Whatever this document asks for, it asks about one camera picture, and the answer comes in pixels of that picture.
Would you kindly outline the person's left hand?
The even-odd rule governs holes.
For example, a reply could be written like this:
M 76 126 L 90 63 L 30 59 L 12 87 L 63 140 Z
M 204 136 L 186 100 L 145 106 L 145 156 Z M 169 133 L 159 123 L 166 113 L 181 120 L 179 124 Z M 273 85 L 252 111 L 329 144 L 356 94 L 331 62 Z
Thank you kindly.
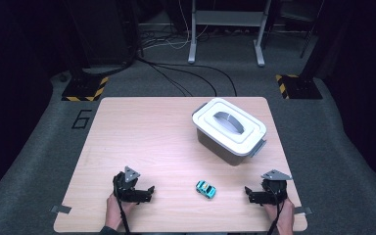
M 123 202 L 121 205 L 118 204 L 118 200 L 114 194 L 111 194 L 107 199 L 107 210 L 105 225 L 118 231 L 122 225 L 121 211 L 124 211 L 126 215 L 129 215 L 132 209 L 136 206 L 135 203 Z

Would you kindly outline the dark equipment cabinet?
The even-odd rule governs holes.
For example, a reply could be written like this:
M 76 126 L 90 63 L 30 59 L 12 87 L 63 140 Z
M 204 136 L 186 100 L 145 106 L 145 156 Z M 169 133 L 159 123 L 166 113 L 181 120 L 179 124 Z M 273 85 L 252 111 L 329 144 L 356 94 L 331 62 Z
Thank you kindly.
M 133 62 L 137 39 L 131 0 L 77 0 L 71 8 L 90 66 Z

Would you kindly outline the blue toy car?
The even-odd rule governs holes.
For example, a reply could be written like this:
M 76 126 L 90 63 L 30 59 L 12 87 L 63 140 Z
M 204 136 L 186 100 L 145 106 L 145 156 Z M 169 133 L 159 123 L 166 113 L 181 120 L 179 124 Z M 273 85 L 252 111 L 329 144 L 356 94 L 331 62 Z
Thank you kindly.
M 212 199 L 216 189 L 205 180 L 199 180 L 196 184 L 196 191 L 208 199 Z

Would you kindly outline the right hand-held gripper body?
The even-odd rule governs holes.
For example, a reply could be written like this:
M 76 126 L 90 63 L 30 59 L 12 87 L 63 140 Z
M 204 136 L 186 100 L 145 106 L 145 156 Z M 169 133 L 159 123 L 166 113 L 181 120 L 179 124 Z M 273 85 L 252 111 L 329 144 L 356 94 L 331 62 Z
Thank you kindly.
M 261 183 L 264 191 L 264 204 L 279 205 L 288 198 L 287 181 L 292 177 L 277 169 L 272 169 L 262 176 Z

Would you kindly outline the white metal stand frame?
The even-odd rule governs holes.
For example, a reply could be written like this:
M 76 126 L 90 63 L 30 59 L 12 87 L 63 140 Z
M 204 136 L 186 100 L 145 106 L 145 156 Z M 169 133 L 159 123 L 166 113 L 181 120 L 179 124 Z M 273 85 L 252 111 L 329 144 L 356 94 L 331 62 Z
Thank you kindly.
M 261 42 L 265 32 L 266 22 L 269 16 L 269 9 L 272 0 L 263 0 L 264 8 L 257 12 L 232 12 L 216 10 L 198 10 L 197 0 L 192 0 L 191 9 L 191 43 L 188 55 L 188 63 L 193 65 L 196 62 L 197 51 L 197 26 L 247 26 L 258 28 L 258 38 L 254 40 L 254 49 L 259 67 L 265 66 Z

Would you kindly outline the person's right hand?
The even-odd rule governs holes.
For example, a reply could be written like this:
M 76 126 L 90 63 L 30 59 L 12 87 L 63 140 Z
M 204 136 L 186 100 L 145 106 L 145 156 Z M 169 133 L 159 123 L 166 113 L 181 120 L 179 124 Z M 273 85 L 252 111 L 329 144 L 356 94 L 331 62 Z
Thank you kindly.
M 263 207 L 271 220 L 269 234 L 277 228 L 279 235 L 293 235 L 295 205 L 289 199 L 278 206 L 264 204 Z

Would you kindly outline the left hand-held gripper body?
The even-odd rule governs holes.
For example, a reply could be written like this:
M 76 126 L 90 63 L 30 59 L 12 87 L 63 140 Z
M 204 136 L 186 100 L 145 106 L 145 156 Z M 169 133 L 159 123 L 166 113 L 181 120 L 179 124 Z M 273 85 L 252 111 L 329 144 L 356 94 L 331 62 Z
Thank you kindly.
M 135 189 L 139 176 L 137 171 L 126 166 L 124 171 L 114 177 L 114 195 L 119 202 L 139 203 L 139 196 L 145 195 L 143 191 Z

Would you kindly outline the thin black stand leg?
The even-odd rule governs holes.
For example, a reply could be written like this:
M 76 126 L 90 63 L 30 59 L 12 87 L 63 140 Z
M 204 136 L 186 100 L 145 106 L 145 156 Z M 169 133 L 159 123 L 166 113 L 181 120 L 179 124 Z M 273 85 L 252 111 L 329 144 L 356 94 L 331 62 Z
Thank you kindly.
M 305 44 L 303 47 L 303 50 L 301 52 L 300 58 L 302 59 L 306 53 L 306 49 L 308 47 L 308 44 L 310 42 L 310 39 L 313 35 L 314 29 L 317 25 L 317 22 L 319 20 L 319 16 L 321 15 L 323 5 L 324 5 L 325 0 L 309 0 L 310 4 L 310 14 L 309 14 L 309 22 L 310 22 L 310 27 L 309 31 L 306 33 L 305 36 Z

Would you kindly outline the black yellow striped stand base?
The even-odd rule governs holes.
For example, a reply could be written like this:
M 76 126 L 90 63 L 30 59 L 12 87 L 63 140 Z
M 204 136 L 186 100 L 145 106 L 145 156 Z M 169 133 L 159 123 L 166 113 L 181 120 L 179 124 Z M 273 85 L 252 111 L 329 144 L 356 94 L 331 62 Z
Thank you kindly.
M 63 101 L 92 102 L 97 101 L 108 82 L 107 77 L 88 78 L 85 82 L 70 81 L 62 93 Z
M 284 99 L 321 99 L 322 95 L 312 79 L 305 80 L 294 74 L 276 74 Z

